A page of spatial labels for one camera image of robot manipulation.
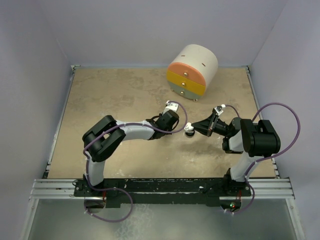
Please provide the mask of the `black earbud charging case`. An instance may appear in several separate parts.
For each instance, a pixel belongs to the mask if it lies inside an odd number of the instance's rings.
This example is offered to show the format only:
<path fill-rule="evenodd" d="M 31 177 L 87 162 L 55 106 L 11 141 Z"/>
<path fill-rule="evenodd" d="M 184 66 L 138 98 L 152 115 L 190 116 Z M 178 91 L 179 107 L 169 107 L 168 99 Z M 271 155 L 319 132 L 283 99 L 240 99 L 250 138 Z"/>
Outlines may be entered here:
<path fill-rule="evenodd" d="M 194 131 L 185 132 L 185 136 L 186 136 L 187 138 L 192 138 L 194 135 L 195 135 L 195 132 L 194 132 Z"/>

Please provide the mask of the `white earbud charging case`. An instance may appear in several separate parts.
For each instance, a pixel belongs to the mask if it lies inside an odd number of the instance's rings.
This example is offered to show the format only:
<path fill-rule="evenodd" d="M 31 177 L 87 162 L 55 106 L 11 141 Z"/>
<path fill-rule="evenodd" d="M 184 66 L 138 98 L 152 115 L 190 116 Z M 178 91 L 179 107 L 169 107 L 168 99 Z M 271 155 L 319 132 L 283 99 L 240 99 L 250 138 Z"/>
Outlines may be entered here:
<path fill-rule="evenodd" d="M 195 129 L 194 127 L 192 126 L 192 123 L 191 122 L 188 122 L 185 127 L 184 127 L 184 132 L 185 133 L 191 133 L 191 132 L 194 132 Z"/>

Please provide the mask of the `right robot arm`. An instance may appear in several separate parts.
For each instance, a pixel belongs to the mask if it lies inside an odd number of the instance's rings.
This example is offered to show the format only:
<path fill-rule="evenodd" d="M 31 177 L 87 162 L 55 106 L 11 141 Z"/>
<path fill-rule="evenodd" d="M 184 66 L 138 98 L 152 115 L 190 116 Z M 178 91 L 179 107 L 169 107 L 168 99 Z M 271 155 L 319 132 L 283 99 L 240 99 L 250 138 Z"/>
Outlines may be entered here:
<path fill-rule="evenodd" d="M 223 136 L 223 151 L 240 155 L 238 162 L 223 176 L 222 190 L 228 196 L 248 187 L 246 180 L 256 168 L 258 160 L 278 153 L 281 148 L 280 137 L 269 120 L 253 122 L 251 119 L 235 117 L 226 124 L 213 113 L 190 125 L 193 132 L 204 136 L 210 137 L 213 133 Z"/>

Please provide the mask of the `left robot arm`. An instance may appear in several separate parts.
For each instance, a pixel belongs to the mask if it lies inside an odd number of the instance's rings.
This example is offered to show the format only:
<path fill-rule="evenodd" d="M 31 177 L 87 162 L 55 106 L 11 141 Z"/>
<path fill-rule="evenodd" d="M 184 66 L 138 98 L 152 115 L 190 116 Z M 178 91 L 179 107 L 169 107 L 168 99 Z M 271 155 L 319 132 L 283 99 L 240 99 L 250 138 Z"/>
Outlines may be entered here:
<path fill-rule="evenodd" d="M 88 155 L 85 190 L 91 196 L 103 191 L 105 161 L 123 141 L 156 140 L 169 134 L 179 123 L 179 115 L 168 110 L 151 119 L 132 124 L 106 115 L 83 136 L 84 152 Z"/>

